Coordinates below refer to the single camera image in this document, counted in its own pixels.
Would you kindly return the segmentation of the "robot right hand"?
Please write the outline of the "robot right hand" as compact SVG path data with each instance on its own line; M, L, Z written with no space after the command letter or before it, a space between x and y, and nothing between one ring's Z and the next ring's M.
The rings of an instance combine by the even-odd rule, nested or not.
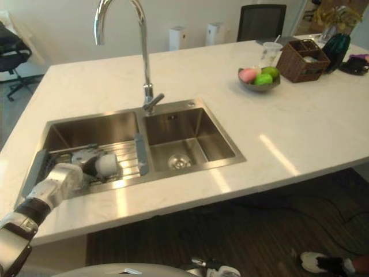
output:
M192 257L191 263L193 267L187 271L195 276L220 276L219 269L222 264L218 260Z

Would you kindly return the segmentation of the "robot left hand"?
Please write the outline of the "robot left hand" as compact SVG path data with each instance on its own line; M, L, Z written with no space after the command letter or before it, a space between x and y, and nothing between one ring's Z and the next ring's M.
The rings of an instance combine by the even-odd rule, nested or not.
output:
M101 151L98 148L81 149L73 152L71 163L80 166L84 174L101 178L96 169L96 162L100 156Z

